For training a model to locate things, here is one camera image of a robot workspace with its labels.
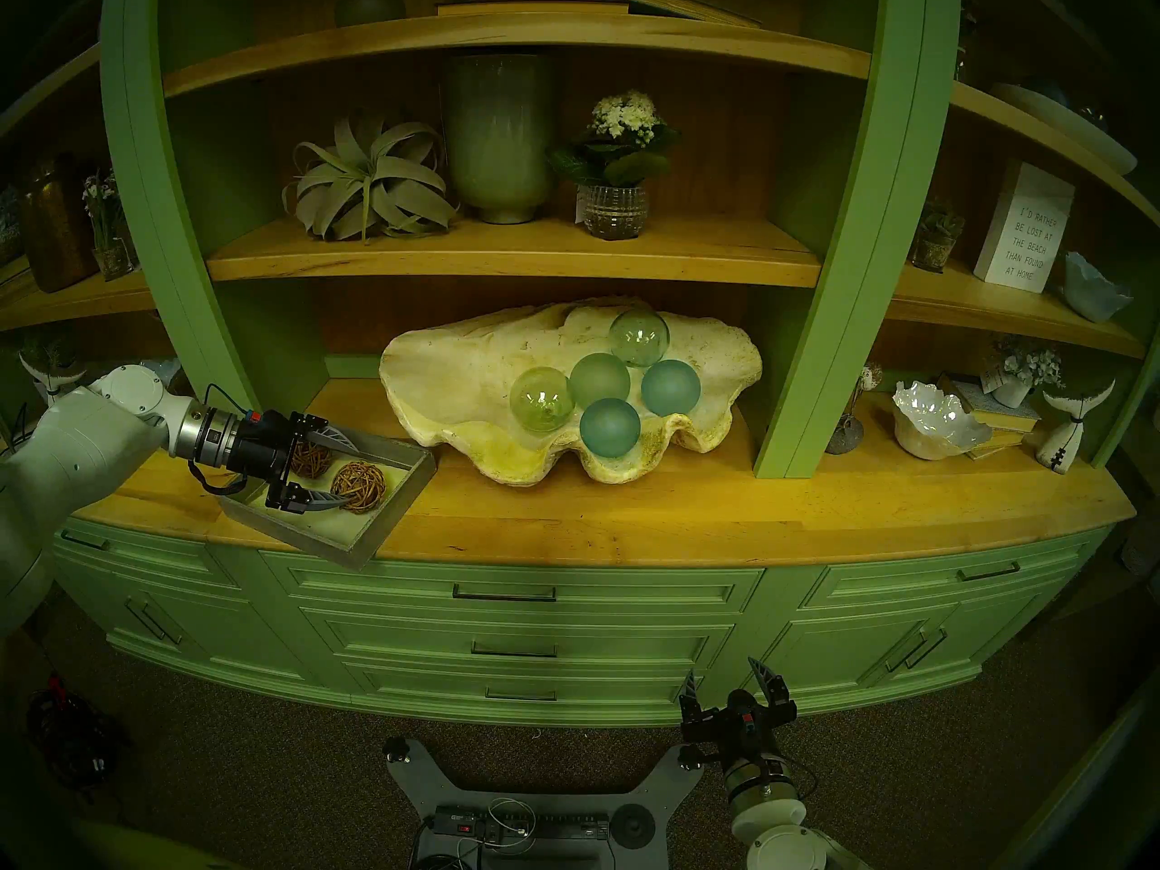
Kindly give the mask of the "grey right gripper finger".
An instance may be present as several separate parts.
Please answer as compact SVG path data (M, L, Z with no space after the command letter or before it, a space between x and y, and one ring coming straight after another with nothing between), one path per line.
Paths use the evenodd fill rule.
M797 704L784 679L773 673L762 661L751 657L749 667L766 699L764 716L768 725L786 725L797 719Z
M702 739L698 737L702 733L705 711L697 696L696 676L693 669L688 670L677 693L677 705L681 712L680 731L683 744L701 742Z

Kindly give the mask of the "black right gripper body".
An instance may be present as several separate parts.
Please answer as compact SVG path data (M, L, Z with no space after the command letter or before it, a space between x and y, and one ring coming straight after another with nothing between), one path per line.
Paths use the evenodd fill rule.
M764 709L747 689L728 693L725 706L715 716L712 741L716 762L734 764L740 760L759 763L764 759L781 757L775 730L780 725L764 722Z

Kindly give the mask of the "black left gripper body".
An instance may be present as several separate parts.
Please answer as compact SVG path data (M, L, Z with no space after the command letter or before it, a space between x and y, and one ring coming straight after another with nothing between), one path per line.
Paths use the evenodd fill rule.
M248 478L260 479L270 491L291 491L291 454L299 440L299 413L276 409L248 411L235 426L226 467L239 476L226 490L241 491Z

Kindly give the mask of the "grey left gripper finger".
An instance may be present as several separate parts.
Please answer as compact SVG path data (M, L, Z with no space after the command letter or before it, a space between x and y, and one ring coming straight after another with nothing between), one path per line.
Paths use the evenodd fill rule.
M306 514L345 508L351 496L310 490L297 483L269 483L264 507L291 514Z
M331 425L327 420L302 413L289 415L289 452L300 444L318 445L332 451L355 456L360 454L360 448L349 438L347 433L339 427Z

